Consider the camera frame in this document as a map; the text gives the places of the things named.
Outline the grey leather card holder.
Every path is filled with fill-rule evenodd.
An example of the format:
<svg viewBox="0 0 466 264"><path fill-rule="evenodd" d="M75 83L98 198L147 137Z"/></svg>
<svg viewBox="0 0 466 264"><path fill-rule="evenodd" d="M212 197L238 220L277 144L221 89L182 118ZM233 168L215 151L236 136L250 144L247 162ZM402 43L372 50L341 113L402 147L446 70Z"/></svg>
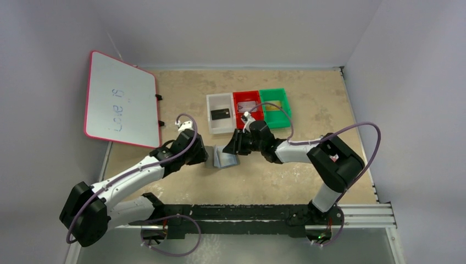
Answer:
<svg viewBox="0 0 466 264"><path fill-rule="evenodd" d="M223 153L224 147L225 146L218 145L205 146L205 150L208 155L207 160L204 163L206 168L223 169L240 164L237 156Z"/></svg>

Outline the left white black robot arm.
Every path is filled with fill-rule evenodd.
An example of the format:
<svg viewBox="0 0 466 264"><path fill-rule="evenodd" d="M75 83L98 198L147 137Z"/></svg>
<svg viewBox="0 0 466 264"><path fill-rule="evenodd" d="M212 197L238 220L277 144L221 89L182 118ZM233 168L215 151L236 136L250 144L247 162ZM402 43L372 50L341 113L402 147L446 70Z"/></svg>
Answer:
<svg viewBox="0 0 466 264"><path fill-rule="evenodd" d="M182 166L205 162L208 154L196 129L184 129L175 140L152 150L139 163L116 176L91 185L74 185L59 215L67 228L65 241L86 247L109 229L112 209L124 198L149 183L161 180Z"/></svg>

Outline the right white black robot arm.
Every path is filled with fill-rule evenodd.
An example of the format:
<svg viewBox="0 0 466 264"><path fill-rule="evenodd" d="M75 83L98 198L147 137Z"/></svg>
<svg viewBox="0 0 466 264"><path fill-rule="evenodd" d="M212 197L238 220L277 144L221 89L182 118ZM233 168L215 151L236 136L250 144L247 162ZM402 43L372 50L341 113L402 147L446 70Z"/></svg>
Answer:
<svg viewBox="0 0 466 264"><path fill-rule="evenodd" d="M365 164L338 136L326 134L314 142L287 141L275 137L263 120L253 121L246 131L236 129L223 152L247 156L259 152L270 163L310 163L323 184L309 203L310 210L327 213L359 177Z"/></svg>

